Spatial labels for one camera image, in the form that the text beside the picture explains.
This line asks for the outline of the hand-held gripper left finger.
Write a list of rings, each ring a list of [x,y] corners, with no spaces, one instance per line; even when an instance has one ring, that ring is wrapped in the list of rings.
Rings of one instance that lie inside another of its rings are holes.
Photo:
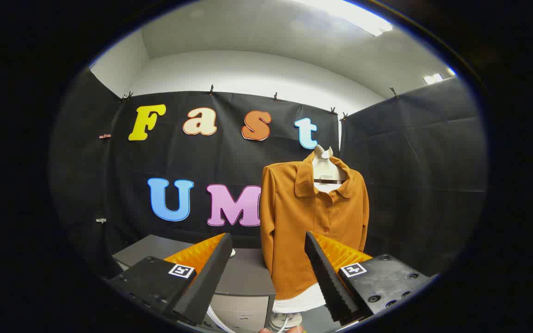
[[[147,255],[108,284],[154,316],[197,326],[209,310],[232,249],[231,234],[218,234],[169,257]]]

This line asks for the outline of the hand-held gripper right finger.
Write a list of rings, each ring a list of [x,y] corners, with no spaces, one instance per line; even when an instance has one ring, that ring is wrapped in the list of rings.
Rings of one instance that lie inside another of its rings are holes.
[[[314,232],[304,250],[332,320],[343,326],[385,314],[435,280],[392,255],[372,257]]]

